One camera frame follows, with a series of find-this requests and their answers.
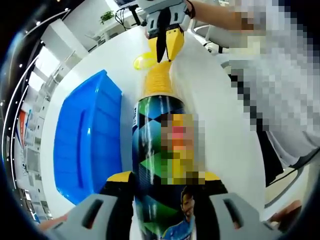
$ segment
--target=plastic bottle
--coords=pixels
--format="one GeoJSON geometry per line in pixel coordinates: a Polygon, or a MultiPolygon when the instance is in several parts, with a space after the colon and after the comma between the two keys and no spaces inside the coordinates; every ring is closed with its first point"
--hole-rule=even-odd
{"type": "Polygon", "coordinates": [[[165,61],[149,70],[134,108],[135,202],[145,240],[190,239],[195,226],[195,201],[186,185],[186,172],[193,171],[193,149],[179,143],[188,115],[172,89],[170,67],[165,61]]]}

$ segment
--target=window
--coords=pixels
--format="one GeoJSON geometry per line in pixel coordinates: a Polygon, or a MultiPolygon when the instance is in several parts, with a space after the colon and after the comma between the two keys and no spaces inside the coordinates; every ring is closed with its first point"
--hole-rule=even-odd
{"type": "Polygon", "coordinates": [[[114,0],[116,2],[116,4],[121,7],[123,5],[129,4],[134,2],[135,0],[114,0]]]}
{"type": "Polygon", "coordinates": [[[42,80],[37,74],[35,74],[33,71],[30,74],[29,79],[29,86],[32,87],[37,92],[40,91],[42,84],[44,84],[45,81],[42,80]]]}
{"type": "Polygon", "coordinates": [[[49,77],[59,66],[60,61],[43,46],[39,53],[39,58],[35,61],[35,66],[49,77]]]}
{"type": "Polygon", "coordinates": [[[27,200],[31,201],[31,197],[30,197],[29,191],[28,190],[24,190],[24,194],[25,194],[25,198],[27,200]]]}
{"type": "Polygon", "coordinates": [[[116,12],[119,9],[119,6],[114,0],[105,0],[106,4],[110,8],[110,10],[116,12]]]}

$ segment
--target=white table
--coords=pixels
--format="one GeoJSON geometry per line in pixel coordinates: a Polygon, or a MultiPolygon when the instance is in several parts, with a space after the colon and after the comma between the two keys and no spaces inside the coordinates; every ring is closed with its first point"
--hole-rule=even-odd
{"type": "MultiPolygon", "coordinates": [[[[61,81],[52,95],[42,131],[40,168],[44,194],[53,217],[74,205],[56,189],[53,149],[55,130],[64,99],[84,80],[105,69],[122,90],[121,157],[123,170],[131,170],[132,111],[140,97],[145,71],[133,68],[135,58],[148,52],[142,27],[135,27],[92,51],[61,81]]],[[[221,177],[229,192],[235,192],[260,213],[265,205],[265,172],[258,137],[250,131],[237,89],[228,75],[190,34],[172,64],[172,78],[178,95],[191,112],[197,113],[205,133],[206,170],[221,177]]]]}

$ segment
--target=blue plastic crate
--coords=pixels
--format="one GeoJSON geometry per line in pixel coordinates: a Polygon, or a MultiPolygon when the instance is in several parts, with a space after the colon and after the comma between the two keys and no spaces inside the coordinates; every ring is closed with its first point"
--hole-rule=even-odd
{"type": "Polygon", "coordinates": [[[75,205],[122,172],[121,99],[121,90],[102,70],[63,102],[55,130],[54,180],[57,190],[75,205]]]}

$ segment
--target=black cable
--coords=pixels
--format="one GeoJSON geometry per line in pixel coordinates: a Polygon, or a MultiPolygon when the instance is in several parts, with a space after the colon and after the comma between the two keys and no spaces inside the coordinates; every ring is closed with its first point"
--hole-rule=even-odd
{"type": "Polygon", "coordinates": [[[205,46],[207,46],[207,45],[210,44],[210,43],[212,43],[212,41],[206,42],[205,44],[203,44],[203,46],[205,47],[205,46]]]}
{"type": "Polygon", "coordinates": [[[305,165],[307,165],[313,158],[314,158],[314,156],[318,153],[320,151],[320,148],[317,150],[317,151],[315,151],[315,153],[314,154],[312,154],[312,156],[307,160],[307,161],[305,161],[305,163],[304,164],[302,164],[301,166],[299,166],[298,168],[296,168],[296,169],[294,169],[294,170],[292,170],[291,172],[288,172],[286,175],[284,175],[284,176],[282,176],[282,177],[280,177],[279,179],[277,179],[277,180],[275,180],[275,181],[273,181],[273,182],[271,182],[269,185],[268,185],[268,187],[270,187],[272,184],[275,184],[276,182],[278,182],[278,181],[280,181],[280,180],[282,180],[282,179],[284,179],[285,177],[287,177],[287,176],[289,176],[290,174],[292,174],[294,171],[298,171],[299,169],[301,169],[302,167],[304,167],[305,165]]]}
{"type": "Polygon", "coordinates": [[[125,12],[125,7],[120,8],[115,12],[114,19],[124,28],[124,30],[128,30],[130,28],[125,26],[125,17],[124,17],[124,12],[125,12]]]}

